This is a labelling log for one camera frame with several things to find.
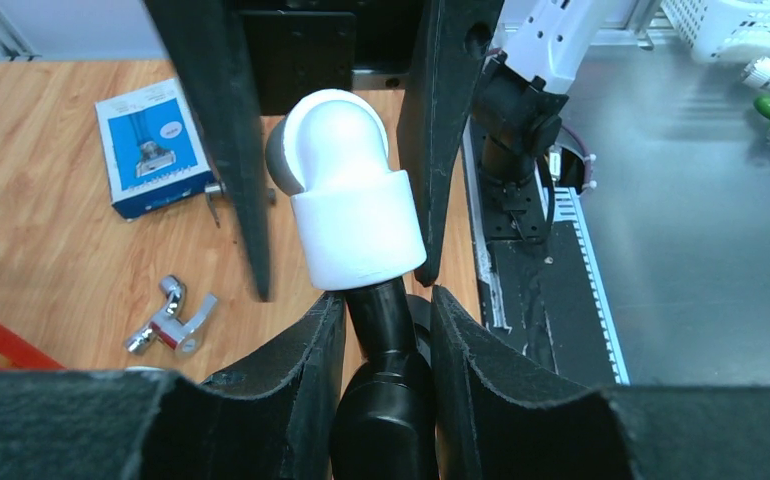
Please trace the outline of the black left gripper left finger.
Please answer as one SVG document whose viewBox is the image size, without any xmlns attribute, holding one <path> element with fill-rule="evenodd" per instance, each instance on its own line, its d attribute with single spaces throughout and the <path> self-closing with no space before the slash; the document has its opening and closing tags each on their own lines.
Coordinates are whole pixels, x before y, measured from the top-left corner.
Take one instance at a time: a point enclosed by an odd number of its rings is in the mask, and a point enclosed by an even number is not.
<svg viewBox="0 0 770 480">
<path fill-rule="evenodd" d="M 174 370 L 0 372 L 0 479 L 325 479 L 345 305 L 196 383 Z"/>
</svg>

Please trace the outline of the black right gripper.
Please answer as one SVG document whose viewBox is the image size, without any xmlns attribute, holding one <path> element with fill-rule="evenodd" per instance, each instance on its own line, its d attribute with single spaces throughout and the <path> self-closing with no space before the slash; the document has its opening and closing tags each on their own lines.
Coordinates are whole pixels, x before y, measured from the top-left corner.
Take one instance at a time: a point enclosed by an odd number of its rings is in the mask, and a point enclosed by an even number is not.
<svg viewBox="0 0 770 480">
<path fill-rule="evenodd" d="M 414 277 L 435 283 L 455 160 L 503 5 L 146 2 L 234 207 L 259 300 L 271 296 L 272 271 L 261 113 L 284 115 L 321 89 L 394 90 L 407 81 L 398 154 L 427 254 Z"/>
</svg>

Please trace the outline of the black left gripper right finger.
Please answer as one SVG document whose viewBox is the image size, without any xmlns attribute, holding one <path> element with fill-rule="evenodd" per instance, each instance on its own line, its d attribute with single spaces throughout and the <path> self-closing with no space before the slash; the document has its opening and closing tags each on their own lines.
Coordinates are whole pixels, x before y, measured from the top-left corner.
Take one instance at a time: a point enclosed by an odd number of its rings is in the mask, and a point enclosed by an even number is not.
<svg viewBox="0 0 770 480">
<path fill-rule="evenodd" d="M 431 302 L 446 479 L 770 479 L 770 387 L 586 387 Z"/>
</svg>

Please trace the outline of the white plastic pipe fitting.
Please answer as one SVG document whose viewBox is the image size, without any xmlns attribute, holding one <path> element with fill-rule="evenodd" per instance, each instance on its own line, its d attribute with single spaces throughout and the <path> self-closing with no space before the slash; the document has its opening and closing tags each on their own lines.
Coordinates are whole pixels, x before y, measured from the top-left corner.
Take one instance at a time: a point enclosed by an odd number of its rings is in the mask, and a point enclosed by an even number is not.
<svg viewBox="0 0 770 480">
<path fill-rule="evenodd" d="M 360 96 L 303 97 L 271 131 L 265 161 L 290 199 L 315 288 L 367 287 L 426 261 L 409 176 L 390 168 L 384 123 Z"/>
</svg>

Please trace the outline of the white plastic elbow fitting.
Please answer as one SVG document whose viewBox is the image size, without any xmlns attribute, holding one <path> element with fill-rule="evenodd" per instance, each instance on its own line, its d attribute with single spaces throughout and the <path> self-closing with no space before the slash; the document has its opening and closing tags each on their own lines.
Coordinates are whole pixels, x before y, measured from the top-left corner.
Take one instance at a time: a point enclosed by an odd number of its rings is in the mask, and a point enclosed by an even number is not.
<svg viewBox="0 0 770 480">
<path fill-rule="evenodd" d="M 129 366 L 124 369 L 127 372 L 165 372 L 166 369 L 164 368 L 158 368 L 158 367 L 150 367 L 150 366 Z"/>
</svg>

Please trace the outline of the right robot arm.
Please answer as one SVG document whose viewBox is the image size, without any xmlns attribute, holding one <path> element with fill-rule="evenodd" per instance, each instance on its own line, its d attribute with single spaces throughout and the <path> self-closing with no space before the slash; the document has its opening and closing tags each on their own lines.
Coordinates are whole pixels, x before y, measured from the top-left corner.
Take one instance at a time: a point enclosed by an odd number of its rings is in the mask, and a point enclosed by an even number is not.
<svg viewBox="0 0 770 480">
<path fill-rule="evenodd" d="M 271 294 L 262 146 L 265 116 L 358 76 L 403 91 L 398 119 L 427 260 L 441 265 L 450 181 L 469 121 L 527 167 L 557 138 L 560 113 L 608 1 L 530 1 L 503 45 L 500 1 L 148 1 L 144 5 L 229 193 L 256 295 Z"/>
</svg>

